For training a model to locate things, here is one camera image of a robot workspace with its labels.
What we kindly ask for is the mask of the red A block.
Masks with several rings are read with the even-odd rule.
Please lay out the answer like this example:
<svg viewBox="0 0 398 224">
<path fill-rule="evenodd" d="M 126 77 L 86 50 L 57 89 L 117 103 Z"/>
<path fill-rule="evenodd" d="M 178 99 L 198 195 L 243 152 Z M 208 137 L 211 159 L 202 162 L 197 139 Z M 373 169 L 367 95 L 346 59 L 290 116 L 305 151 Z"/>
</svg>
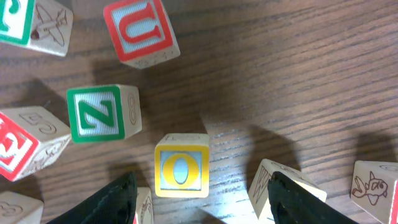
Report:
<svg viewBox="0 0 398 224">
<path fill-rule="evenodd" d="M 136 212 L 133 224 L 154 224 L 152 194 L 149 187 L 137 188 Z"/>
</svg>

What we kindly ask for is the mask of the red I block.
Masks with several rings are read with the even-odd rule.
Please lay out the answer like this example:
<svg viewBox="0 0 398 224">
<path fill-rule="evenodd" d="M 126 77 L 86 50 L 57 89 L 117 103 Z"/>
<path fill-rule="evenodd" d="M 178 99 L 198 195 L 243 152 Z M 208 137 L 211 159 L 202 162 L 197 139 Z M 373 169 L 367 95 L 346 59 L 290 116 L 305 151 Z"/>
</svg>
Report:
<svg viewBox="0 0 398 224">
<path fill-rule="evenodd" d="M 397 223 L 397 163 L 356 161 L 350 197 L 383 224 Z"/>
</svg>

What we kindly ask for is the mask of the green J block left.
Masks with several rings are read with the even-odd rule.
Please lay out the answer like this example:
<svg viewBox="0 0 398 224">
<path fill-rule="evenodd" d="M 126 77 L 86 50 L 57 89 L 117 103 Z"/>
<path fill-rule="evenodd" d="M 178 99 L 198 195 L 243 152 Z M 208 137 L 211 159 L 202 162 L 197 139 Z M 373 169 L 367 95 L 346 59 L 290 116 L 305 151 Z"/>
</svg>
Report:
<svg viewBox="0 0 398 224">
<path fill-rule="evenodd" d="M 64 57 L 73 17 L 54 0 L 1 0 L 1 42 Z"/>
</svg>

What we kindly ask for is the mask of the red E block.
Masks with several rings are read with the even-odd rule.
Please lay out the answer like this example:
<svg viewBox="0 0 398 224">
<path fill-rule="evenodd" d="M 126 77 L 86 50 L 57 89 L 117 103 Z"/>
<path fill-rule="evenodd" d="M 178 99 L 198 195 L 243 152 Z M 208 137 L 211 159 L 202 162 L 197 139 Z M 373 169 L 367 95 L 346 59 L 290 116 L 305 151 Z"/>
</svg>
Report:
<svg viewBox="0 0 398 224">
<path fill-rule="evenodd" d="M 51 164 L 72 138 L 70 128 L 41 106 L 1 110 L 1 175 L 12 182 Z"/>
</svg>

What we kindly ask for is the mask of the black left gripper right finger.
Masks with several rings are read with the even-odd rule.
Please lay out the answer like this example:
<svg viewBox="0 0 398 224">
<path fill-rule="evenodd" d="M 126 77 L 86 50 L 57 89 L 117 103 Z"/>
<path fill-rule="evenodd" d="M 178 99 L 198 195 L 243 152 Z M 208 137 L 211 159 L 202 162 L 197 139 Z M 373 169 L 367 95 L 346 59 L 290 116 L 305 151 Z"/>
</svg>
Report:
<svg viewBox="0 0 398 224">
<path fill-rule="evenodd" d="M 358 224 L 281 172 L 273 173 L 267 188 L 276 224 Z"/>
</svg>

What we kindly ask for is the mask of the yellow block inner left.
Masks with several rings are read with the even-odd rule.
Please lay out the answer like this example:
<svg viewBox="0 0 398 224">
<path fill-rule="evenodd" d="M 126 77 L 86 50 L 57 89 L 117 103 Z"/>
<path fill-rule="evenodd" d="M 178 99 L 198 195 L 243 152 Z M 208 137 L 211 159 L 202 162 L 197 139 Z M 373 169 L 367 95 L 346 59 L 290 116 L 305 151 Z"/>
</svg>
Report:
<svg viewBox="0 0 398 224">
<path fill-rule="evenodd" d="M 1 193 L 1 224 L 40 223 L 43 209 L 41 200 L 10 191 Z"/>
</svg>

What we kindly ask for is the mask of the yellow O block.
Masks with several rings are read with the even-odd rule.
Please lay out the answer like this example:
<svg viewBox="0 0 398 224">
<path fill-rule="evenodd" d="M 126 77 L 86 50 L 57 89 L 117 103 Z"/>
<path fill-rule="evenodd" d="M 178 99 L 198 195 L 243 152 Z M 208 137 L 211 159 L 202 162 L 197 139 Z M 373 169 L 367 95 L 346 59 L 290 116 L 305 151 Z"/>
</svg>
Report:
<svg viewBox="0 0 398 224">
<path fill-rule="evenodd" d="M 154 153 L 155 194 L 170 198 L 205 198 L 210 184 L 210 137 L 169 133 Z"/>
</svg>

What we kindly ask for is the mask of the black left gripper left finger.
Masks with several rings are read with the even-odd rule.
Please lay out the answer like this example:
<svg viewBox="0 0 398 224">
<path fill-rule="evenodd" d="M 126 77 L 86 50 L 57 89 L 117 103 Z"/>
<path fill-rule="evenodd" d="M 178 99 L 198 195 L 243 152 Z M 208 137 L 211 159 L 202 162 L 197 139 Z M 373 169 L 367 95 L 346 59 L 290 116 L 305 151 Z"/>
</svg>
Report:
<svg viewBox="0 0 398 224">
<path fill-rule="evenodd" d="M 128 172 L 49 224 L 132 224 L 136 200 L 136 176 Z"/>
</svg>

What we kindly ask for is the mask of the red U block left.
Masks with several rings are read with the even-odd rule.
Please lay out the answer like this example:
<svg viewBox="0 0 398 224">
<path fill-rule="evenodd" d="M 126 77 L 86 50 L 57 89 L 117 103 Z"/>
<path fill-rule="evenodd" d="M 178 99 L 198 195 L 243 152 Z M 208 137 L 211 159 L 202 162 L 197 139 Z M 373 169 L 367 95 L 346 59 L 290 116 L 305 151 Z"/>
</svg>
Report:
<svg viewBox="0 0 398 224">
<path fill-rule="evenodd" d="M 104 19 L 121 63 L 149 68 L 180 56 L 161 0 L 123 0 L 104 7 Z"/>
</svg>

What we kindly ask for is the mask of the green Z block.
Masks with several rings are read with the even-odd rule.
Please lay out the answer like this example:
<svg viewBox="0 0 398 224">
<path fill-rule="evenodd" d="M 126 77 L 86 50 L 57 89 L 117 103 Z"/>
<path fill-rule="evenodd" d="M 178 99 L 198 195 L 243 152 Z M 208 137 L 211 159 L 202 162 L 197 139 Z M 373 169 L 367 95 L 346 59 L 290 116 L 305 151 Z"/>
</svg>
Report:
<svg viewBox="0 0 398 224">
<path fill-rule="evenodd" d="M 67 90 L 73 142 L 125 140 L 142 130 L 139 89 L 130 85 L 96 85 Z"/>
</svg>

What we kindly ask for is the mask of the yellow W block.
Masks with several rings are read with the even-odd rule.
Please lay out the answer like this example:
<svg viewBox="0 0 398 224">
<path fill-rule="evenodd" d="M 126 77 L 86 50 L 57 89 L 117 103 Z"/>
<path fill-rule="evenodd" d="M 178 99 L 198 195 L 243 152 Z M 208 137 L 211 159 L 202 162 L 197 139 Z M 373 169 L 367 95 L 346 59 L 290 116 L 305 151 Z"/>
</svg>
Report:
<svg viewBox="0 0 398 224">
<path fill-rule="evenodd" d="M 263 159 L 248 190 L 248 196 L 259 223 L 275 223 L 269 202 L 268 185 L 274 172 L 281 172 L 296 184 L 325 202 L 327 193 L 321 190 L 304 173 L 278 162 Z"/>
</svg>

